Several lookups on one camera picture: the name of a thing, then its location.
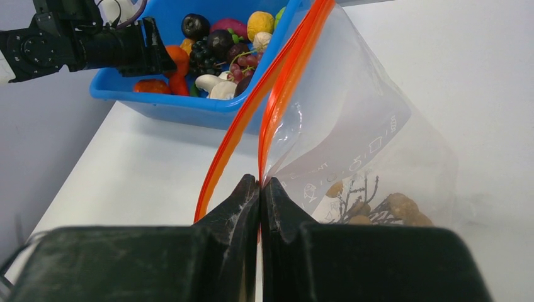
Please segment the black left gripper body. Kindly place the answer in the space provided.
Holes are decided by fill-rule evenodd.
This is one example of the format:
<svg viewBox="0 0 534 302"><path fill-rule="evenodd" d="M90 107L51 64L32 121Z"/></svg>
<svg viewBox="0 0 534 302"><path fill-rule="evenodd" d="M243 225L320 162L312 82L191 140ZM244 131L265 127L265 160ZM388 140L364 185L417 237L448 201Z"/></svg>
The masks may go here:
<svg viewBox="0 0 534 302"><path fill-rule="evenodd" d="M104 27L78 34L75 70L114 68L122 77L160 75L176 71L152 17L126 27Z"/></svg>

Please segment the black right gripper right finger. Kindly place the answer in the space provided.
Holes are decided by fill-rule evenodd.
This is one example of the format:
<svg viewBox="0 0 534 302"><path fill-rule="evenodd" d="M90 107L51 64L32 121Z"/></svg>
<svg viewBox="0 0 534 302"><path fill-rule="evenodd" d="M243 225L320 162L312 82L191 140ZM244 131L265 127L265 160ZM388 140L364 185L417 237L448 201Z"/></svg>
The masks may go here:
<svg viewBox="0 0 534 302"><path fill-rule="evenodd" d="M444 228L315 221L278 179L260 193L264 301L490 301L467 246Z"/></svg>

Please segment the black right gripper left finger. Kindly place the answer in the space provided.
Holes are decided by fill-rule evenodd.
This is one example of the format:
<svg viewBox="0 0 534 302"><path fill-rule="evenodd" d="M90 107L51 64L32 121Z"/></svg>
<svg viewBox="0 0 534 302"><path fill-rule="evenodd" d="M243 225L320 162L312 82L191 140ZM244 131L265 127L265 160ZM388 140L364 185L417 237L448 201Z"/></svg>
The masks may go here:
<svg viewBox="0 0 534 302"><path fill-rule="evenodd" d="M190 226L47 232L8 301L254 301L259 188L244 175Z"/></svg>

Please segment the orange fruit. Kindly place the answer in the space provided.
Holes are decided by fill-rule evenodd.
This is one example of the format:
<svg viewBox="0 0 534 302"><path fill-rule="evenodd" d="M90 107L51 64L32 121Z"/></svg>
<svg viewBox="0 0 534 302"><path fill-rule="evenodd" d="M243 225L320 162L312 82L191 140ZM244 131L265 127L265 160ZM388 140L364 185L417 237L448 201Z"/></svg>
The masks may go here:
<svg viewBox="0 0 534 302"><path fill-rule="evenodd" d="M190 57L188 53L177 45L166 46L166 51L177 66L176 72L181 76L186 76L190 67Z"/></svg>

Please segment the black grape bunch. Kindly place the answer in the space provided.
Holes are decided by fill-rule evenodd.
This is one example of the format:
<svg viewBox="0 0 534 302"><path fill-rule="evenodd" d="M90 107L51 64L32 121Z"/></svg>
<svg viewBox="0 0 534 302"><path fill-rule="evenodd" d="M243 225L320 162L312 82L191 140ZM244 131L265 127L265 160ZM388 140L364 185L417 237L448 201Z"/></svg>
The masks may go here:
<svg viewBox="0 0 534 302"><path fill-rule="evenodd" d="M190 77L198 77L204 74L219 76L222 73L223 62L219 60L207 45L208 37L194 42L189 54Z"/></svg>

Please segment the longan bunch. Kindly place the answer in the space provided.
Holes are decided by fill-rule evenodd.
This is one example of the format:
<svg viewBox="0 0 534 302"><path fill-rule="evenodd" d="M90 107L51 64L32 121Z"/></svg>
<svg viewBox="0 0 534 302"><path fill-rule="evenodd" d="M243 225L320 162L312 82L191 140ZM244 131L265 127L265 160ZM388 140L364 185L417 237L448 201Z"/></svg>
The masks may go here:
<svg viewBox="0 0 534 302"><path fill-rule="evenodd" d="M402 193L386 195L375 202L380 178L370 182L363 178L362 184L355 180L338 181L327 191L329 202L324 223L349 225L384 225L432 227L431 219L420 211L418 204Z"/></svg>

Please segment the dark mangosteen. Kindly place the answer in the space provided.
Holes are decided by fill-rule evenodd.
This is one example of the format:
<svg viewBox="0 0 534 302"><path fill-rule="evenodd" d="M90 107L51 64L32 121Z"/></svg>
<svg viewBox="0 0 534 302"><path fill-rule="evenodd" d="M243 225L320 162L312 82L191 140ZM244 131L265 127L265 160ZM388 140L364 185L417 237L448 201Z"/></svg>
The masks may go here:
<svg viewBox="0 0 534 302"><path fill-rule="evenodd" d="M207 37L207 47L220 61L225 61L227 52L234 46L234 39L228 30L215 30Z"/></svg>

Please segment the yellow lemon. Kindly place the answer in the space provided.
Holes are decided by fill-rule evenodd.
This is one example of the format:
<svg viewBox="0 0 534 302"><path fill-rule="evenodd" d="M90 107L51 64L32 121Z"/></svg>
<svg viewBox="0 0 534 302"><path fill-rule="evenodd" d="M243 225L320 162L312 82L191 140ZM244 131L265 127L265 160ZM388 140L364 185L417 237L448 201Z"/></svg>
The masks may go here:
<svg viewBox="0 0 534 302"><path fill-rule="evenodd" d="M247 37L253 41L259 32L273 33L275 29L275 18L272 14L264 11L255 11L247 21Z"/></svg>

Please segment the clear zip top bag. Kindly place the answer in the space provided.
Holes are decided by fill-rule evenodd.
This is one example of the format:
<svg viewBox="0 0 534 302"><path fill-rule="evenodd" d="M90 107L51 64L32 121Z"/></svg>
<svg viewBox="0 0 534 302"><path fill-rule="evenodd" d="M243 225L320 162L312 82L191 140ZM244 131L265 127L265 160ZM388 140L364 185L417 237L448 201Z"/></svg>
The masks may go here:
<svg viewBox="0 0 534 302"><path fill-rule="evenodd" d="M434 223L453 222L457 159L390 79L336 1L311 7L230 124L203 182L195 220L241 137L259 118L258 181L278 179L290 199L323 222L338 181L380 178L375 202L413 199Z"/></svg>

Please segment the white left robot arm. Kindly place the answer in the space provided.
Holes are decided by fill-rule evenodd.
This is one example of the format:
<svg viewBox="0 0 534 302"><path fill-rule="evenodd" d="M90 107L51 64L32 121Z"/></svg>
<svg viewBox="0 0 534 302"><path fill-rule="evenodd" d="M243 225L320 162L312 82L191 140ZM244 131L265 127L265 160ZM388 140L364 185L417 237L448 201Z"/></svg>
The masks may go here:
<svg viewBox="0 0 534 302"><path fill-rule="evenodd" d="M1 32L1 83L25 82L58 72L115 68L123 77L159 75L177 69L156 21L103 21L95 1L34 1L28 28Z"/></svg>

